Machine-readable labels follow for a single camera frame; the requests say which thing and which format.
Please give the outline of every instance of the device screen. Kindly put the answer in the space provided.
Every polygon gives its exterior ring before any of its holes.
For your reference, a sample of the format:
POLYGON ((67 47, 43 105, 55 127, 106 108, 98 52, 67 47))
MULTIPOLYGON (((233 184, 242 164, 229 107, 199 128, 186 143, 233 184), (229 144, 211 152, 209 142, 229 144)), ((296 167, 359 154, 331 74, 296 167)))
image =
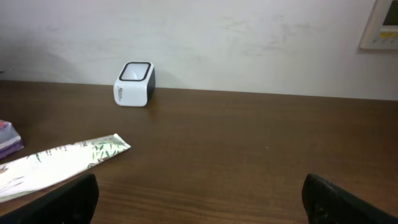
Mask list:
POLYGON ((388 10, 384 26, 398 26, 398 1, 394 0, 388 10))

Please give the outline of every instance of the brown desk surface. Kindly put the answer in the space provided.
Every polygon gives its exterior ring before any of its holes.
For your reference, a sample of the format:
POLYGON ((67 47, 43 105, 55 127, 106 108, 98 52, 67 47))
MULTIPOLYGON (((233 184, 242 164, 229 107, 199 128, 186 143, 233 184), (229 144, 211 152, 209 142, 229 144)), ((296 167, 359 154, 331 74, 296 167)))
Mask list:
POLYGON ((159 88, 129 108, 111 86, 3 81, 0 119, 25 144, 0 163, 114 133, 132 145, 90 169, 92 223, 307 223, 309 172, 398 215, 398 102, 159 88))

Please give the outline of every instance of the green leaf pattern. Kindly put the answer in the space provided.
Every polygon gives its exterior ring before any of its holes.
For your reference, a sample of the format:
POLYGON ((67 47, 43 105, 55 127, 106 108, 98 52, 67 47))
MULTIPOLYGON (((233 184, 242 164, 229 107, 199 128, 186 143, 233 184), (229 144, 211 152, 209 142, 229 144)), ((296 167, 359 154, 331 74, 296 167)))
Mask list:
POLYGON ((40 163, 42 163, 42 161, 40 161, 39 153, 36 153, 35 155, 36 155, 36 159, 37 159, 40 163))
POLYGON ((116 138, 101 139, 92 143, 93 162, 100 162, 125 150, 125 145, 116 138))

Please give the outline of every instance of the small white device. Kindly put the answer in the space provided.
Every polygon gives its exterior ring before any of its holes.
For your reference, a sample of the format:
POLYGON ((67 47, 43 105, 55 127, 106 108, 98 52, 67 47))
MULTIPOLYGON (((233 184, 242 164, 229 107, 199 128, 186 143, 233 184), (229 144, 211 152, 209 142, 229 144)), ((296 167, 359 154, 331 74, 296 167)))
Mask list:
POLYGON ((377 0, 362 49, 398 49, 398 0, 377 0))
POLYGON ((145 106, 155 90, 155 67, 150 62, 129 62, 113 86, 120 106, 145 106))

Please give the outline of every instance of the black object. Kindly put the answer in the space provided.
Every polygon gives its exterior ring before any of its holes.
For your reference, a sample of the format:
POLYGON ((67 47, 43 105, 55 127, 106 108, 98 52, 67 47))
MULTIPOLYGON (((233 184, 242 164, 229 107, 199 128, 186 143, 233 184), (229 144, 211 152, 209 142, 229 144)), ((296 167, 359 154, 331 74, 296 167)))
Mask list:
POLYGON ((148 80, 148 86, 147 86, 148 101, 152 98, 152 95, 154 94, 155 86, 156 86, 156 80, 155 80, 155 68, 154 68, 152 71, 152 75, 148 80))
POLYGON ((85 174, 0 217, 3 224, 89 224, 98 201, 94 174, 85 174))
POLYGON ((315 174, 305 179, 302 200, 310 224, 398 224, 398 219, 315 174))
MULTIPOLYGON (((398 219, 315 174, 305 179, 302 200, 310 224, 398 224, 398 219)), ((0 223, 89 224, 98 201, 93 174, 81 176, 0 217, 0 223)))

